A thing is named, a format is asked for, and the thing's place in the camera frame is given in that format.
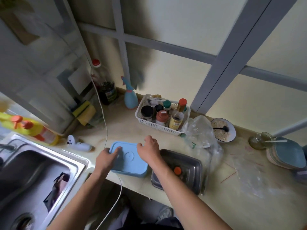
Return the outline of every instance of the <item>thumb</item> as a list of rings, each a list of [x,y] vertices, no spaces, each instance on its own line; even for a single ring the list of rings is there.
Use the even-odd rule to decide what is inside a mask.
[[[139,151],[142,147],[143,147],[143,145],[142,145],[141,143],[138,143],[138,144],[136,145],[137,151]]]
[[[114,152],[112,153],[112,155],[113,155],[113,157],[115,158],[115,157],[117,157],[117,155],[118,155],[118,153],[119,153],[119,151],[120,150],[122,150],[122,147],[117,147],[115,150],[114,150]]]

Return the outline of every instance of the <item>yellow dish soap bottle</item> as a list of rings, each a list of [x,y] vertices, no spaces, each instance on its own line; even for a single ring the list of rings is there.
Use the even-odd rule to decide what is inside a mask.
[[[0,113],[0,121],[2,127],[11,129],[22,135],[32,136],[50,146],[56,145],[59,141],[59,136],[57,134],[35,120],[24,118],[20,115],[12,116]]]

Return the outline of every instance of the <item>sink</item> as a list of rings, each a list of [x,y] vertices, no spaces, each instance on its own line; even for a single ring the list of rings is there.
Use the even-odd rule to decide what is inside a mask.
[[[19,135],[13,135],[7,143],[15,150],[0,151],[4,162],[0,168],[0,228],[45,230],[85,165]],[[69,180],[48,212],[43,201],[62,172]]]

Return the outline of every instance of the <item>black spoon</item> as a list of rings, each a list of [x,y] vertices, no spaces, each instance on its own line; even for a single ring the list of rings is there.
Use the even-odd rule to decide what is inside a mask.
[[[229,132],[229,127],[227,127],[227,126],[224,126],[223,128],[214,127],[213,129],[216,129],[216,130],[223,130],[223,131],[225,131],[225,132]]]

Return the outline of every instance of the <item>person's left hand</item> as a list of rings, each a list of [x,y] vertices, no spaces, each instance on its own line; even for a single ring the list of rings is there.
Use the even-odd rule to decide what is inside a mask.
[[[95,174],[101,176],[101,175],[107,175],[109,171],[112,169],[113,162],[117,158],[118,152],[122,149],[121,147],[117,147],[114,151],[114,153],[109,154],[110,148],[105,148],[101,151],[101,153],[96,158],[96,166],[94,169]]]

